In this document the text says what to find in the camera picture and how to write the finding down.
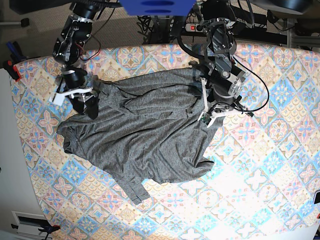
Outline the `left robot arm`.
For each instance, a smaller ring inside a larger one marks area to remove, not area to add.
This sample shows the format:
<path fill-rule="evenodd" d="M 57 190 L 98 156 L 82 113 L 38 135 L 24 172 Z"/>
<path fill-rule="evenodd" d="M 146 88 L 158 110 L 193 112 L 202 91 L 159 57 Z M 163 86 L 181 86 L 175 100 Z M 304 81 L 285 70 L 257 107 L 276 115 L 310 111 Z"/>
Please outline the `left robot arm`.
<path fill-rule="evenodd" d="M 204 109 L 198 120 L 210 128 L 217 118 L 238 114 L 253 117 L 255 110 L 240 103 L 246 74 L 250 70 L 233 57 L 237 49 L 233 29 L 238 21 L 230 2 L 207 0 L 201 5 L 195 3 L 190 13 L 198 20 L 195 31 L 203 33 L 206 38 L 203 54 L 192 51 L 183 43 L 186 16 L 173 17 L 170 34 L 176 37 L 183 51 L 200 61 Z"/>

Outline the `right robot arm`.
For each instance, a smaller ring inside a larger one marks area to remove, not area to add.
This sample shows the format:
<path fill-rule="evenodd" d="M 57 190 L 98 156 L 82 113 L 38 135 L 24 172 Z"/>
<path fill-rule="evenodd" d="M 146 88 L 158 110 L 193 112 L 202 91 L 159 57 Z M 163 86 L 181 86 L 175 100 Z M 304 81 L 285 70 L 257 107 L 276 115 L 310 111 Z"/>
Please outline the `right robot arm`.
<path fill-rule="evenodd" d="M 55 93 L 49 101 L 57 106 L 62 106 L 68 98 L 73 109 L 78 114 L 86 114 L 92 120 L 99 114 L 99 92 L 86 81 L 87 71 L 78 66 L 83 58 L 83 47 L 92 36 L 93 23 L 106 8 L 116 9 L 122 5 L 119 2 L 107 0 L 74 0 L 70 6 L 72 14 L 56 39 L 52 56 L 62 65 L 59 83 Z"/>

